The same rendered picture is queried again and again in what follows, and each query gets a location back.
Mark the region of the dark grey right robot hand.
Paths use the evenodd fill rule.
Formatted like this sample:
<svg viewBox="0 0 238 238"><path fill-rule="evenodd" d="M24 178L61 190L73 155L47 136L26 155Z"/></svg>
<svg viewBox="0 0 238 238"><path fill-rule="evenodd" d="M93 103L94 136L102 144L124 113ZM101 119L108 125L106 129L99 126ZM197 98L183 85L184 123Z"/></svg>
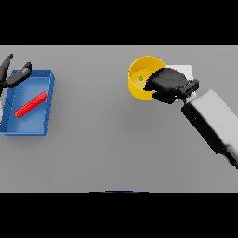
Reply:
<svg viewBox="0 0 238 238"><path fill-rule="evenodd" d="M152 97L160 102L173 104L176 99L186 101L198 88L197 79L188 80L178 70L161 68L146 80L143 90L152 91Z"/></svg>

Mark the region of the blue tray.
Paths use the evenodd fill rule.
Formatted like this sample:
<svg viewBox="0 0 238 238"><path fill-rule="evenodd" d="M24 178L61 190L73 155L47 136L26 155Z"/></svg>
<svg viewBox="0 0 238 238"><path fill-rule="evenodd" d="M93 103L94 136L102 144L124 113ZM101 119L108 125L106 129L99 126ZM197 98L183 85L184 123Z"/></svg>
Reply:
<svg viewBox="0 0 238 238"><path fill-rule="evenodd" d="M28 79L14 88L8 88L2 106L0 134L45 136L54 82L51 70L32 70Z"/></svg>

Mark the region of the yellow bowl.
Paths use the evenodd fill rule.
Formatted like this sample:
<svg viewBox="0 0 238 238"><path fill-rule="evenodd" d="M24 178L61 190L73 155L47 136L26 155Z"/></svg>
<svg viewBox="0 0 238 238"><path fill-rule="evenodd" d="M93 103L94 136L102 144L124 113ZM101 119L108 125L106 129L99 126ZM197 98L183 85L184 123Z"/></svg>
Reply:
<svg viewBox="0 0 238 238"><path fill-rule="evenodd" d="M164 68L162 60L154 56L142 56L135 59L128 69L128 91L138 100L153 100L153 91L145 91L146 80L157 70Z"/></svg>

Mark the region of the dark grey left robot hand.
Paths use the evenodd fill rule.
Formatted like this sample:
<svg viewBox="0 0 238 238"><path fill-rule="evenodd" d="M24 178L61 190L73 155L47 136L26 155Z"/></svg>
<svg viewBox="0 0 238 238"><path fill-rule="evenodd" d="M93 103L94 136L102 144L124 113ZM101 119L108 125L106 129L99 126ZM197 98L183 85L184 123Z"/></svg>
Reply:
<svg viewBox="0 0 238 238"><path fill-rule="evenodd" d="M27 62L21 70L7 76L7 71L12 58L13 55L9 54L0 65L0 96L2 95L4 88L13 88L28 79L32 74L32 64Z"/></svg>

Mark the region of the red beaker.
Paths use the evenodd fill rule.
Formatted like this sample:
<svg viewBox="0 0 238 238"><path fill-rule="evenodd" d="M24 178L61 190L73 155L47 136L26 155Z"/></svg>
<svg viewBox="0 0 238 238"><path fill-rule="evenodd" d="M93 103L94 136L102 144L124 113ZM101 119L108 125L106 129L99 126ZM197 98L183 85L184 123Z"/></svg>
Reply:
<svg viewBox="0 0 238 238"><path fill-rule="evenodd" d="M23 106L18 108L14 112L14 115L17 118L21 118L26 113L30 112L32 109L36 108L38 105L44 102L46 99L47 99L47 93L45 91L42 91L39 95L35 96L33 99L29 100Z"/></svg>

